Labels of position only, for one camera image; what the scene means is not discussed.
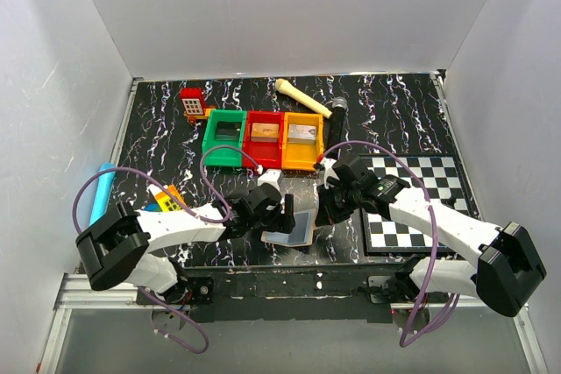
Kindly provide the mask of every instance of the small box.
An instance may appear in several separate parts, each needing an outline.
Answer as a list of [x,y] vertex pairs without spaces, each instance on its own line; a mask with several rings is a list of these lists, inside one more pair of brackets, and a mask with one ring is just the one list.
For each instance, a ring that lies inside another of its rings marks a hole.
[[279,125],[274,123],[252,124],[253,142],[278,142]]
[[305,124],[290,124],[288,126],[288,142],[290,144],[315,145],[317,127]]
[[214,139],[216,140],[238,140],[242,124],[239,122],[218,122]]

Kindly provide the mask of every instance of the toy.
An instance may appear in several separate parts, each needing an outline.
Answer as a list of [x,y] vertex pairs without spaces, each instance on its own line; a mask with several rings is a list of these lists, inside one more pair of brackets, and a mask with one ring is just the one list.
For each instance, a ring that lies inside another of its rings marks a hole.
[[300,89],[293,87],[289,81],[277,79],[274,83],[274,88],[280,93],[294,98],[297,102],[305,105],[316,113],[321,114],[325,118],[331,117],[331,111],[329,111],[327,107],[317,102],[311,96],[304,94]]
[[210,112],[215,108],[207,107],[200,88],[182,88],[179,97],[185,109],[183,115],[191,124],[196,123],[197,120],[208,120]]
[[[179,192],[177,191],[174,185],[164,186],[164,187],[167,190],[169,190],[169,193],[171,193],[178,201],[185,204],[185,201],[183,201],[183,198],[181,197],[181,195],[179,194]],[[150,193],[152,193],[152,196],[154,196],[154,199],[156,199],[158,205],[160,205],[162,212],[172,212],[174,210],[181,210],[181,208],[177,203],[172,201],[167,194],[162,192],[154,184],[148,186],[148,190],[150,190]]]

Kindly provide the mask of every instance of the yellow bin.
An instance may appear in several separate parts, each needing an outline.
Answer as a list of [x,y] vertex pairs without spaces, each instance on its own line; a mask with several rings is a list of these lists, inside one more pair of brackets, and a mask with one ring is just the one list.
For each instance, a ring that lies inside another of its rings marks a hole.
[[[323,153],[323,116],[321,114],[285,113],[282,135],[282,168],[286,170],[315,171],[317,157]],[[315,145],[290,144],[290,124],[306,124],[317,127]]]

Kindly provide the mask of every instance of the green bin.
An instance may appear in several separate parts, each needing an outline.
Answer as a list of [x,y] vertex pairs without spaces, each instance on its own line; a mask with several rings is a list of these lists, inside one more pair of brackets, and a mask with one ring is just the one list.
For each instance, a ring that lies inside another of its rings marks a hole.
[[[202,152],[218,145],[236,146],[242,149],[245,133],[245,118],[247,112],[238,109],[213,109],[210,112],[207,130],[202,140]],[[219,122],[241,123],[239,138],[237,140],[217,140],[217,124]],[[242,166],[242,154],[232,149],[219,149],[212,152],[204,161],[207,166]]]

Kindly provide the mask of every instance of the floor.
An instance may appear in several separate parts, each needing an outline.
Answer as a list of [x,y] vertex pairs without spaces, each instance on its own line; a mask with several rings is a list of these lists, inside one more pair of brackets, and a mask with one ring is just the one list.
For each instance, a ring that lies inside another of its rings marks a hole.
[[[56,372],[530,372],[513,321],[484,307],[459,307],[445,326],[406,349],[399,347],[394,325],[364,320],[218,321],[203,326],[209,350],[192,355],[153,333],[150,310],[73,310]],[[189,328],[180,336],[201,345]]]
[[[369,140],[412,159],[450,157],[454,159],[458,174],[463,179],[463,167],[442,103],[438,99],[434,75],[365,74],[288,79],[324,104],[329,105],[330,100],[337,96],[347,98],[349,118],[345,126],[345,138]],[[140,82],[124,135],[119,164],[133,166],[162,182],[174,184],[189,206],[203,205],[210,198],[209,190],[200,181],[198,171],[206,123],[192,126],[186,121],[179,100],[180,89],[202,88],[207,104],[219,109],[309,112],[301,104],[277,93],[274,81],[272,78],[258,78]],[[373,152],[366,148],[353,150],[356,153]],[[248,177],[252,172],[246,169],[209,169],[209,175],[223,193],[251,187],[255,182]],[[298,210],[308,207],[309,201],[314,200],[313,188],[317,182],[315,174],[289,173],[281,183],[281,190],[282,193],[295,195],[295,207]],[[477,215],[466,184],[464,195],[466,211]],[[135,176],[118,173],[112,201],[132,201],[136,208],[142,208],[151,202],[151,196],[144,182]],[[392,250],[393,233],[383,231],[372,234],[386,234],[388,244],[381,243],[383,239],[376,241],[379,246],[389,248],[373,247],[374,240],[371,241],[371,238],[374,237],[368,232],[368,223],[365,232],[362,219],[357,212],[347,222],[317,230],[310,247],[279,247],[246,236],[224,243],[185,244],[166,253],[186,267],[232,268],[393,263],[402,260],[400,255],[395,254],[397,252],[426,252],[429,249],[404,250],[401,247]]]

